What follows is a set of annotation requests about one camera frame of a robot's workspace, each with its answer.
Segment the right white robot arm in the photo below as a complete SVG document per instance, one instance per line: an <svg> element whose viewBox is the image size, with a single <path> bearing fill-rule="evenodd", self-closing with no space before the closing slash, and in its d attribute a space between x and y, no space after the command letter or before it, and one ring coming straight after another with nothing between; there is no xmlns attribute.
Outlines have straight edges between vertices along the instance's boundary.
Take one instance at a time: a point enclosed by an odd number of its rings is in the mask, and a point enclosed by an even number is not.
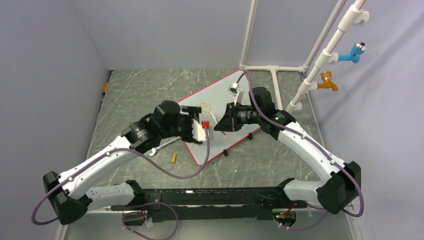
<svg viewBox="0 0 424 240"><path fill-rule="evenodd" d="M234 100L226 104L221 120L214 127L218 132L237 132L244 125L259 125L260 129L301 157L318 175L318 181L283 181L275 194L276 203L289 207L294 201L317 203L331 214L348 211L345 209L356 198L359 199L358 213L364 212L364 196L361 190L361 167L354 161L349 163L330 153L311 137L287 111L279 110L265 87L249 91L249 105L241 104L243 90L237 83L228 91Z"/></svg>

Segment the yellow marker cap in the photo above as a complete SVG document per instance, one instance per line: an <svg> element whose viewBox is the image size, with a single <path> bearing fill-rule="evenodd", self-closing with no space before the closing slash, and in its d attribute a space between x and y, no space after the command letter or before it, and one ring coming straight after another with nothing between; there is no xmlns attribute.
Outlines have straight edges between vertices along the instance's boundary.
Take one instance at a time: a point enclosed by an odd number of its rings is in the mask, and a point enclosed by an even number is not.
<svg viewBox="0 0 424 240"><path fill-rule="evenodd" d="M175 154L172 156L171 162L172 162L173 164L175 164L175 163L176 163L176 160L177 160L177 154L175 153Z"/></svg>

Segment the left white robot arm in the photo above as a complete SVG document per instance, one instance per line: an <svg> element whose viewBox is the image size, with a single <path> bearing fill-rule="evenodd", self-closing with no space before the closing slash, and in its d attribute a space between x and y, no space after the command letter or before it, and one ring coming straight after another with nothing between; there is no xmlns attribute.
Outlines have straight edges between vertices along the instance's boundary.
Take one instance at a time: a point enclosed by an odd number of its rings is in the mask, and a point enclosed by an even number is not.
<svg viewBox="0 0 424 240"><path fill-rule="evenodd" d="M119 166L139 157L145 158L146 153L158 147L163 139L178 137L187 143L205 143L208 128L201 124L201 111L199 106L165 100L78 166L62 173L46 173L42 179L46 199L56 220L68 225L88 211L109 206L139 209L146 202L146 195L135 180L106 187L96 187L96 183Z"/></svg>

